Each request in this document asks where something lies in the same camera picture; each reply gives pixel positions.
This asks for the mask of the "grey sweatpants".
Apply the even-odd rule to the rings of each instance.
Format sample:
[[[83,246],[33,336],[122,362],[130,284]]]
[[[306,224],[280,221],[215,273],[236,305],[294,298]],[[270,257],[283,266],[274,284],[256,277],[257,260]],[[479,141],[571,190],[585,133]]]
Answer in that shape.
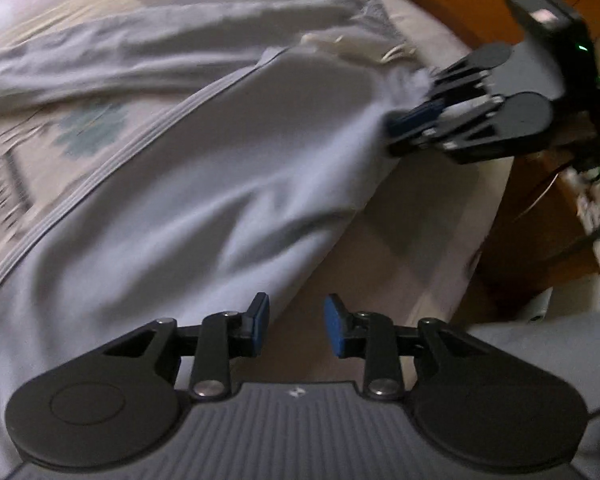
[[[283,310],[430,73],[378,0],[160,6],[0,49],[0,479],[24,382],[154,318]]]

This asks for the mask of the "pastel patchwork bed sheet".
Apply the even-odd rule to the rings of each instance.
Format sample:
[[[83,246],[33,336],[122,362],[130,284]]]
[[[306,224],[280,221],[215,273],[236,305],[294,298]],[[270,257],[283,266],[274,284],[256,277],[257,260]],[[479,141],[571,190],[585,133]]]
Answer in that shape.
[[[0,0],[0,478],[25,382],[271,301],[235,382],[360,380],[323,304],[448,320],[509,159],[386,155],[464,44],[410,0]]]

